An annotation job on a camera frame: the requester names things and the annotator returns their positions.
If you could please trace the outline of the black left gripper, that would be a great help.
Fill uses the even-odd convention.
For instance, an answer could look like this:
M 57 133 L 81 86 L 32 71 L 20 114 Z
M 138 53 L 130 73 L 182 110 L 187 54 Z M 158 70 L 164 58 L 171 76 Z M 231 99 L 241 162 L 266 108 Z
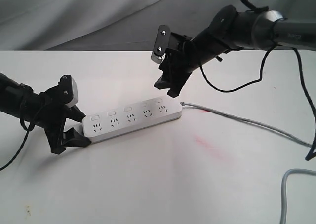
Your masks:
M 44 99 L 44 107 L 39 121 L 44 128 L 51 153 L 61 154 L 68 147 L 85 148 L 91 144 L 89 138 L 73 127 L 64 131 L 66 118 L 82 122 L 86 115 L 77 106 L 69 108 L 59 100 L 58 85 L 40 93 L 40 96 Z

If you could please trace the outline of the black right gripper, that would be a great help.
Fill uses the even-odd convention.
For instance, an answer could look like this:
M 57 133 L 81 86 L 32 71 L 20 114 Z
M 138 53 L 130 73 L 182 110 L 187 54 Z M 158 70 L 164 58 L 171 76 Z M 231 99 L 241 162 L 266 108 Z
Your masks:
M 159 66 L 162 75 L 154 87 L 169 88 L 167 95 L 178 97 L 195 69 L 228 51 L 226 44 L 206 30 L 194 38 L 171 32 L 165 58 Z

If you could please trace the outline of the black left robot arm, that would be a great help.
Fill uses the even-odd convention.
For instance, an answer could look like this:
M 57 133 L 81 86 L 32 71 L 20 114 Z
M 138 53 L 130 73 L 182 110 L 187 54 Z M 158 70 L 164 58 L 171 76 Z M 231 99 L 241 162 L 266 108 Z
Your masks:
M 0 75 L 0 110 L 44 129 L 51 153 L 61 154 L 68 147 L 87 147 L 91 141 L 74 128 L 64 131 L 67 119 L 82 122 L 85 114 L 76 106 L 78 89 L 71 75 L 64 75 L 58 84 L 36 94 L 25 84 L 18 84 Z

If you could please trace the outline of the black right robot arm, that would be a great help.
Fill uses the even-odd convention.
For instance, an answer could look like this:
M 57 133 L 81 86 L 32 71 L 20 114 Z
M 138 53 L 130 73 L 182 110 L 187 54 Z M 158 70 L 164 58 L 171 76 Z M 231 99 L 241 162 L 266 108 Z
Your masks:
M 180 35 L 161 25 L 152 51 L 161 77 L 154 87 L 179 96 L 191 73 L 221 54 L 241 50 L 272 51 L 277 47 L 316 49 L 316 22 L 287 19 L 278 11 L 257 8 L 238 12 L 223 7 L 210 25 L 195 37 Z

